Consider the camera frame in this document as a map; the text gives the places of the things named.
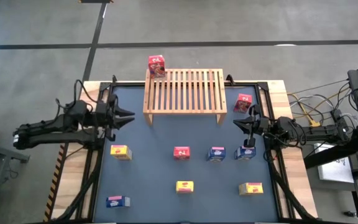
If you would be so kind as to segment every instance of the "wooden slat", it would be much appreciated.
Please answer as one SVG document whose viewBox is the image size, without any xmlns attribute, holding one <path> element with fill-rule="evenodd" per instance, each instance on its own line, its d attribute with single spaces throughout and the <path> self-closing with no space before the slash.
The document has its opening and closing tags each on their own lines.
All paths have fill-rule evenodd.
<svg viewBox="0 0 358 224">
<path fill-rule="evenodd" d="M 174 112 L 176 110 L 175 106 L 176 106 L 176 100 L 177 100 L 177 97 L 176 97 L 176 94 L 177 94 L 177 91 L 176 91 L 176 85 L 177 85 L 177 78 L 176 78 L 176 71 L 173 71 L 172 73 L 172 112 Z"/>
<path fill-rule="evenodd" d="M 181 110 L 181 70 L 178 71 L 178 110 Z"/>
<path fill-rule="evenodd" d="M 146 70 L 146 81 L 144 83 L 144 101 L 143 112 L 146 112 L 149 108 L 149 93 L 150 93 L 150 71 Z"/>
<path fill-rule="evenodd" d="M 198 110 L 198 96 L 197 96 L 197 72 L 194 71 L 193 79 L 193 89 L 194 89 L 194 110 Z"/>
<path fill-rule="evenodd" d="M 170 91 L 170 85 L 171 85 L 171 71 L 167 71 L 167 103 L 166 103 L 166 110 L 170 109 L 171 104 L 171 91 Z"/>
<path fill-rule="evenodd" d="M 164 110 L 164 106 L 165 106 L 165 80 L 162 80 L 160 110 Z"/>
<path fill-rule="evenodd" d="M 192 78 L 192 74 L 191 74 L 191 70 L 189 70 L 189 72 L 188 72 L 189 74 L 188 74 L 188 80 L 187 80 L 187 82 L 189 83 L 189 110 L 190 111 L 192 111 L 193 110 L 193 99 L 192 99 L 192 97 L 191 97 L 191 94 L 192 94 L 192 92 L 193 92 L 193 88 L 191 87 L 191 78 Z"/>
<path fill-rule="evenodd" d="M 218 80 L 218 73 L 216 70 L 214 72 L 214 83 L 215 83 L 215 102 L 216 102 L 216 110 L 221 110 L 221 99 L 219 96 L 219 80 Z"/>
<path fill-rule="evenodd" d="M 224 82 L 223 82 L 223 69 L 218 70 L 218 77 L 219 77 L 219 88 L 221 92 L 222 111 L 227 112 L 226 93 L 224 91 Z"/>
<path fill-rule="evenodd" d="M 158 106 L 160 105 L 160 80 L 155 81 L 155 109 L 158 110 Z"/>
<path fill-rule="evenodd" d="M 154 110 L 154 79 L 150 79 L 149 111 Z"/>
<path fill-rule="evenodd" d="M 201 110 L 193 110 L 192 112 L 190 110 L 176 110 L 175 114 L 195 114 L 195 113 L 201 113 Z M 162 111 L 162 110 L 152 110 L 150 114 L 172 114 L 171 111 Z M 203 114 L 217 114 L 215 111 L 212 110 L 204 110 Z"/>
<path fill-rule="evenodd" d="M 203 98 L 203 71 L 198 72 L 198 88 L 200 91 L 200 110 L 204 111 L 204 98 Z"/>
<path fill-rule="evenodd" d="M 209 93 L 211 94 L 211 110 L 215 111 L 215 97 L 214 97 L 214 79 L 212 77 L 212 70 L 209 69 Z"/>
<path fill-rule="evenodd" d="M 183 79 L 182 79 L 182 84 L 183 84 L 183 109 L 187 110 L 187 97 L 186 97 L 186 71 L 183 71 Z"/>
<path fill-rule="evenodd" d="M 207 77 L 207 70 L 204 70 L 204 96 L 205 96 L 205 109 L 209 110 L 209 97 L 208 97 L 208 77 Z"/>
</svg>

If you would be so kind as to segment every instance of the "red box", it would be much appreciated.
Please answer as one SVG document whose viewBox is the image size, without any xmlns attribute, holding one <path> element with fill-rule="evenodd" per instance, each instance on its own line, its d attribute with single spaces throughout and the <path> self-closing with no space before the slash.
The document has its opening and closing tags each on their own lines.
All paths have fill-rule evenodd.
<svg viewBox="0 0 358 224">
<path fill-rule="evenodd" d="M 151 78 L 165 77 L 165 60 L 162 55 L 149 56 L 149 70 Z"/>
<path fill-rule="evenodd" d="M 177 146 L 173 148 L 174 159 L 190 159 L 190 147 Z"/>
<path fill-rule="evenodd" d="M 251 104 L 252 96 L 240 93 L 234 106 L 234 112 L 246 113 Z"/>
</svg>

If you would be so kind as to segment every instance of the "cardboard box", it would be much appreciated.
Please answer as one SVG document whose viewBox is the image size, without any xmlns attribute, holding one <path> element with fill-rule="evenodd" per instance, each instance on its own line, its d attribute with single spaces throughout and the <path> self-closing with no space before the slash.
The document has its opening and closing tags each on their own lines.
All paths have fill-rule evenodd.
<svg viewBox="0 0 358 224">
<path fill-rule="evenodd" d="M 208 150 L 206 160 L 213 162 L 222 162 L 226 156 L 226 149 L 224 147 L 211 147 Z"/>
<path fill-rule="evenodd" d="M 177 193 L 178 194 L 190 194 L 194 192 L 193 181 L 177 181 Z"/>
<path fill-rule="evenodd" d="M 248 108 L 252 104 L 252 96 L 246 94 L 239 94 L 239 97 L 236 100 L 236 104 L 234 105 L 234 112 L 238 113 L 247 113 Z"/>
<path fill-rule="evenodd" d="M 173 148 L 174 159 L 190 159 L 190 147 L 188 146 L 176 146 Z"/>
<path fill-rule="evenodd" d="M 110 154 L 119 160 L 132 160 L 132 151 L 128 146 L 111 145 Z"/>
<path fill-rule="evenodd" d="M 149 70 L 151 78 L 165 77 L 165 59 L 162 55 L 149 56 Z"/>
<path fill-rule="evenodd" d="M 244 147 L 240 146 L 236 151 L 234 151 L 234 159 L 252 159 L 256 156 L 256 148 L 255 147 Z"/>
<path fill-rule="evenodd" d="M 263 194 L 262 183 L 244 183 L 239 186 L 239 195 Z"/>
<path fill-rule="evenodd" d="M 125 196 L 112 196 L 106 199 L 106 207 L 130 207 L 131 199 Z"/>
</svg>

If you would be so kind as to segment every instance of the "table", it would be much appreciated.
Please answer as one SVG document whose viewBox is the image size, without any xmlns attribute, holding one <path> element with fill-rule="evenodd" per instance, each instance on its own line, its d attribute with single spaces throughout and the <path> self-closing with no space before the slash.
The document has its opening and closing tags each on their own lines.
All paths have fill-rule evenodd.
<svg viewBox="0 0 358 224">
<path fill-rule="evenodd" d="M 255 83 L 256 81 L 236 81 L 236 83 L 239 82 Z M 272 102 L 273 113 L 276 118 L 279 116 L 291 117 L 291 110 L 289 107 L 284 82 L 282 80 L 269 80 L 259 82 L 267 82 L 269 90 L 268 96 L 265 96 L 263 93 L 260 94 L 262 106 L 266 108 L 267 101 L 270 98 L 270 101 Z M 100 83 L 101 82 L 84 83 L 85 88 L 87 89 L 88 93 L 92 98 L 97 98 Z M 88 103 L 91 103 L 89 100 L 87 100 L 84 93 L 81 94 L 81 99 L 87 101 Z M 92 170 L 94 163 L 96 162 L 96 156 L 93 156 L 92 159 L 90 159 L 90 152 L 87 152 L 86 150 L 81 150 L 76 154 L 70 156 L 70 158 L 66 161 L 62 161 L 62 159 L 65 157 L 65 154 L 72 153 L 79 147 L 80 146 L 76 144 L 70 144 L 60 147 L 55 173 L 53 174 L 51 191 L 50 195 L 48 196 L 47 208 L 45 210 L 45 221 L 47 221 L 51 217 L 56 218 L 64 212 L 64 210 L 67 208 L 67 206 L 69 206 L 71 201 L 78 193 L 82 183 L 82 177 L 84 176 L 84 174 L 89 175 L 89 170 Z M 284 149 L 282 152 L 290 189 L 295 194 L 300 203 L 307 209 L 307 211 L 313 216 L 317 217 L 313 196 L 311 194 L 311 189 L 300 150 L 289 147 Z M 85 168 L 87 160 L 90 164 L 89 169 Z M 85 203 L 82 206 L 83 214 L 74 214 L 73 216 L 86 217 L 87 214 L 93 214 L 93 206 L 91 206 L 91 210 L 88 210 L 90 207 L 90 203 L 88 201 L 92 190 L 95 189 L 90 189 L 85 198 Z M 280 205 L 283 210 L 283 217 L 289 217 L 291 211 L 287 210 L 287 200 L 281 190 L 279 190 L 279 196 Z"/>
</svg>

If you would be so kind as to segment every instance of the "gray floor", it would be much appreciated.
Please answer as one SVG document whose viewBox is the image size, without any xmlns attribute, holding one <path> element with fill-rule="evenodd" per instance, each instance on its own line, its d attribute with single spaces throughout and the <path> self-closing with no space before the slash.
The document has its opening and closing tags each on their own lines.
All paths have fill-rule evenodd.
<svg viewBox="0 0 358 224">
<path fill-rule="evenodd" d="M 90 43 L 99 10 L 100 4 L 76 0 L 0 0 L 0 44 Z M 99 42 L 351 39 L 358 39 L 358 0 L 131 0 L 108 5 Z M 55 98 L 71 101 L 88 53 L 0 50 L 0 146 L 12 149 L 11 133 L 18 125 L 52 118 Z M 143 80 L 152 54 L 163 54 L 170 68 L 214 67 L 237 80 L 284 80 L 288 91 L 342 80 L 358 68 L 358 45 L 98 49 L 90 80 L 110 80 L 113 74 Z M 329 96 L 341 85 L 300 96 Z M 341 109 L 356 114 L 346 102 Z M 57 150 L 39 146 L 25 151 L 31 154 L 27 165 L 12 162 L 20 174 L 1 189 L 0 223 L 42 220 Z M 312 191 L 319 217 L 358 222 L 341 215 L 354 209 L 350 192 Z"/>
</svg>

